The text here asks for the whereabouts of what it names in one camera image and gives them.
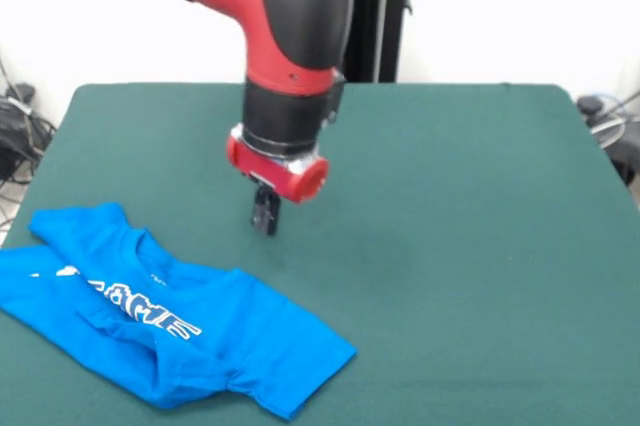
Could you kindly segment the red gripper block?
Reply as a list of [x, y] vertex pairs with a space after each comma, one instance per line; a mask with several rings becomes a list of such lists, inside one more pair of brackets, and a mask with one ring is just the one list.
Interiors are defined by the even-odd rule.
[[251, 149], [244, 141], [243, 125], [238, 123], [230, 132], [226, 151], [229, 162], [243, 175], [266, 186], [258, 186], [251, 215], [252, 226], [275, 236], [279, 225], [281, 198], [302, 203], [314, 198], [324, 186], [329, 174], [329, 162], [318, 148], [293, 159], [271, 158]]

